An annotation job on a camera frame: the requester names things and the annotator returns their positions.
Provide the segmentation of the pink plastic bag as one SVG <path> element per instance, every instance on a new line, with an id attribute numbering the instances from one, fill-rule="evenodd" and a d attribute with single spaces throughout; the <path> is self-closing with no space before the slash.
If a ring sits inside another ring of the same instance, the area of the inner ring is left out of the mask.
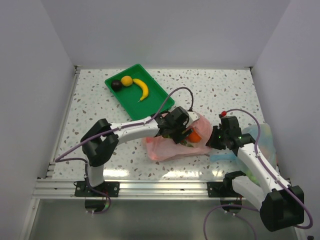
<path id="1" fill-rule="evenodd" d="M 204 116 L 199 116 L 199 120 L 193 123 L 190 129 L 191 133 L 196 132 L 201 137 L 200 142 L 189 142 L 192 143 L 194 147 L 186 147 L 180 143 L 175 144 L 168 136 L 146 137 L 142 139 L 142 143 L 146 147 L 149 159 L 155 162 L 161 162 L 189 156 L 204 155 L 210 152 L 211 149 L 206 146 L 206 143 L 211 136 L 213 128 Z"/>

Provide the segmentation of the dark purple grape bunch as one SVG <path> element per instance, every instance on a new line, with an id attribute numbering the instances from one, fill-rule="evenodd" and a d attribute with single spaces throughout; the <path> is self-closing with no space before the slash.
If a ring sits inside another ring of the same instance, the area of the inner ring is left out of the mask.
<path id="1" fill-rule="evenodd" d="M 188 141 L 185 140 L 185 139 L 182 140 L 182 141 L 180 142 L 180 144 L 183 145 L 183 146 L 185 146 L 185 147 L 189 147 L 189 148 L 193 148 L 193 147 L 194 147 L 192 143 L 188 142 Z"/>

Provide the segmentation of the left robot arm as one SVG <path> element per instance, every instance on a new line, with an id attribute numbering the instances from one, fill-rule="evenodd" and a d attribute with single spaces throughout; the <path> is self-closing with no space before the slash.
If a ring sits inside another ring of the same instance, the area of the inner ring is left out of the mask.
<path id="1" fill-rule="evenodd" d="M 87 192 L 95 197 L 103 193 L 104 164 L 110 160 L 117 146 L 158 136 L 169 136 L 178 144 L 191 132 L 188 128 L 197 120 L 197 113 L 186 111 L 181 106 L 166 114 L 155 113 L 132 122 L 109 123 L 106 119 L 100 119 L 80 140 L 88 160 Z"/>

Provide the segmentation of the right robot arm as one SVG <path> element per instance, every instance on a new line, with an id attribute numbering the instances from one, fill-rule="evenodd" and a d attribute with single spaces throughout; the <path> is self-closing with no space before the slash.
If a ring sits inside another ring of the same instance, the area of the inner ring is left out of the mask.
<path id="1" fill-rule="evenodd" d="M 221 116 L 206 145 L 217 150 L 231 150 L 256 177 L 253 183 L 242 171 L 225 174 L 222 183 L 207 183 L 209 197 L 244 197 L 259 212 L 270 232 L 304 222 L 304 192 L 291 186 L 262 154 L 257 139 L 242 133 L 235 116 Z"/>

